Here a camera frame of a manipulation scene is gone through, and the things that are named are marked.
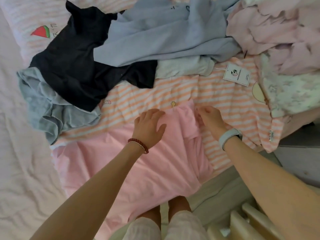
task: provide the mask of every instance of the pink ruffled garment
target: pink ruffled garment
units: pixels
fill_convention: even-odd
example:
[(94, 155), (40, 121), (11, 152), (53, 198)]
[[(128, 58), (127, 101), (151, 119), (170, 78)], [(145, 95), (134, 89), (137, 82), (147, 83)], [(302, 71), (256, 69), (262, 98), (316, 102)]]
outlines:
[[(164, 123), (167, 128), (162, 140), (132, 167), (95, 237), (97, 240), (108, 239), (138, 215), (176, 196), (194, 194), (201, 183), (210, 179), (213, 168), (204, 153), (193, 101), (167, 110), (158, 126)], [(133, 129), (133, 124), (126, 124), (53, 151), (54, 164), (68, 197), (122, 150)]]
[(319, 12), (319, 0), (242, 2), (228, 16), (226, 34), (248, 54), (267, 51), (278, 74), (309, 73), (320, 69)]

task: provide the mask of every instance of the watch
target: watch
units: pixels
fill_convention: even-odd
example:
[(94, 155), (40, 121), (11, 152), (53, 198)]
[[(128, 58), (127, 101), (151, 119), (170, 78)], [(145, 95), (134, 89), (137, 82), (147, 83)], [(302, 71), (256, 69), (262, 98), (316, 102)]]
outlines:
[(241, 131), (237, 130), (236, 128), (230, 129), (226, 133), (224, 133), (219, 139), (219, 144), (222, 150), (224, 150), (224, 144), (226, 143), (226, 141), (233, 136), (237, 136), (240, 140), (242, 140)]

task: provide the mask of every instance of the care label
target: care label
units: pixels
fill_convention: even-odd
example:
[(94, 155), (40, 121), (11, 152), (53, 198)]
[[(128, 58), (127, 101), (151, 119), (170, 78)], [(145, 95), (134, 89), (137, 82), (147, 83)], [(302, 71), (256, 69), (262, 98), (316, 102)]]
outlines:
[(223, 80), (248, 86), (250, 82), (250, 72), (240, 66), (229, 63), (223, 76)]

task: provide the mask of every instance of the watermelon print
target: watermelon print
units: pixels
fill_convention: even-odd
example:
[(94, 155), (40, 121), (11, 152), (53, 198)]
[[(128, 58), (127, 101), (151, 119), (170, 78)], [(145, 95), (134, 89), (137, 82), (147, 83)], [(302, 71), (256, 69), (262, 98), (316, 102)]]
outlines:
[(40, 37), (50, 38), (50, 31), (46, 25), (38, 27), (31, 35), (36, 35)]

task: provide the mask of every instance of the white shorts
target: white shorts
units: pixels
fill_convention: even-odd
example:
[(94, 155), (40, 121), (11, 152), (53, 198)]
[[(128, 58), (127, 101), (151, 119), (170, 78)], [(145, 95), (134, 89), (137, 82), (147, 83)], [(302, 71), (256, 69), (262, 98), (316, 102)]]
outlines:
[[(164, 240), (209, 240), (200, 220), (189, 211), (179, 211), (171, 218)], [(141, 217), (132, 222), (123, 240), (161, 240), (161, 231), (151, 219)]]

